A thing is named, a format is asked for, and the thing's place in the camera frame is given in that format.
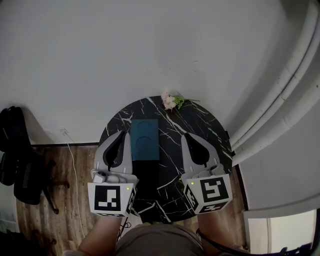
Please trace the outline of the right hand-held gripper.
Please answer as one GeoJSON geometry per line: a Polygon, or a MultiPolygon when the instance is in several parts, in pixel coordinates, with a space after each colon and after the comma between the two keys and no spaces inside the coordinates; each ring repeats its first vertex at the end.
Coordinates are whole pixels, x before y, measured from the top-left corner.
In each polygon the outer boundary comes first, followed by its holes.
{"type": "Polygon", "coordinates": [[[184,195],[196,215],[224,209],[232,199],[230,175],[226,174],[216,148],[193,133],[181,136],[184,195]]]}

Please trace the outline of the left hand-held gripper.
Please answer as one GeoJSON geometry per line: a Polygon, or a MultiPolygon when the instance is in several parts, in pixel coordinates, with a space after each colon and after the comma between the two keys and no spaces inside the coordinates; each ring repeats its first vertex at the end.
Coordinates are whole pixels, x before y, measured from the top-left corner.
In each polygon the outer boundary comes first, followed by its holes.
{"type": "Polygon", "coordinates": [[[104,217],[128,217],[139,179],[132,174],[131,138],[120,130],[96,150],[87,184],[90,212],[104,217]]]}

